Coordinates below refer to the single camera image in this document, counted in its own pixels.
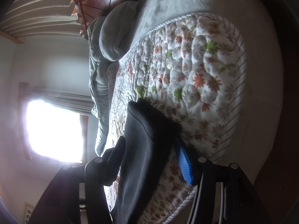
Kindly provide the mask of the floral quilted bedspread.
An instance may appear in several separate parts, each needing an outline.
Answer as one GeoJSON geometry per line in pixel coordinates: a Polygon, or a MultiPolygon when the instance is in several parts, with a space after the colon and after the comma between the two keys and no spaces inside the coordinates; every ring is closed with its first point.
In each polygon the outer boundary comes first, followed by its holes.
{"type": "MultiPolygon", "coordinates": [[[[195,13],[165,22],[142,36],[117,63],[106,147],[124,137],[127,107],[139,98],[181,128],[184,144],[217,162],[231,141],[246,78],[246,51],[237,27],[212,13],[195,13]]],[[[105,189],[110,214],[117,180],[105,189]]],[[[195,195],[183,198],[175,217],[195,195]]]]}

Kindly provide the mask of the striped beige wall curtain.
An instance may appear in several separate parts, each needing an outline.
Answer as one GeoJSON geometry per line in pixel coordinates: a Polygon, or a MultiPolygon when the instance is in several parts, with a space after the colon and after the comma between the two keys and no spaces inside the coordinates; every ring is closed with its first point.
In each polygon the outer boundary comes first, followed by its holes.
{"type": "Polygon", "coordinates": [[[31,36],[82,36],[78,0],[15,0],[1,19],[1,31],[24,39],[31,36]]]}

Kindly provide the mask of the window with wooden frame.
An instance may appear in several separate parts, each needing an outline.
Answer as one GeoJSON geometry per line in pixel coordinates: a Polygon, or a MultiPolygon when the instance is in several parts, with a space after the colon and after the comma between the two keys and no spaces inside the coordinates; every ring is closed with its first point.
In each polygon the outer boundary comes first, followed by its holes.
{"type": "Polygon", "coordinates": [[[41,156],[63,163],[86,163],[91,116],[55,107],[42,100],[27,100],[25,92],[32,89],[41,88],[19,83],[19,132],[25,159],[41,156]]]}

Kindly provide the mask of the grey duvet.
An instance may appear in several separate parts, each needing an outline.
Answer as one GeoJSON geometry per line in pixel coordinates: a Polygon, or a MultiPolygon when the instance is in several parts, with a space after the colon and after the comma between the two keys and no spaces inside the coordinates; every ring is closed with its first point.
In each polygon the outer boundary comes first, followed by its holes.
{"type": "Polygon", "coordinates": [[[132,34],[143,0],[125,1],[117,5],[107,16],[95,18],[87,29],[89,44],[89,90],[94,106],[91,113],[98,119],[95,153],[104,150],[110,114],[109,89],[112,77],[108,68],[114,66],[128,52],[132,34]]]}

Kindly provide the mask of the black pants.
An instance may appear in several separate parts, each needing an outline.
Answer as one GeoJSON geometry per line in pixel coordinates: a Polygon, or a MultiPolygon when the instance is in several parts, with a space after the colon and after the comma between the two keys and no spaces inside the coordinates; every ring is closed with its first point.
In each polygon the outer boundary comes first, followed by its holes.
{"type": "Polygon", "coordinates": [[[190,195],[174,149],[180,132],[146,100],[128,103],[113,223],[163,223],[190,195]]]}

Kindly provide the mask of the beige window curtain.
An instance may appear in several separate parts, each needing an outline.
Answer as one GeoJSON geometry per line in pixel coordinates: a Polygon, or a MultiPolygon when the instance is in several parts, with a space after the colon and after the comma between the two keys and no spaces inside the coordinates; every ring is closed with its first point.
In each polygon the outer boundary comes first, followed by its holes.
{"type": "Polygon", "coordinates": [[[89,96],[63,93],[59,91],[32,89],[25,92],[25,98],[27,100],[42,100],[55,107],[63,108],[82,115],[97,117],[96,111],[94,111],[94,102],[89,96]]]}

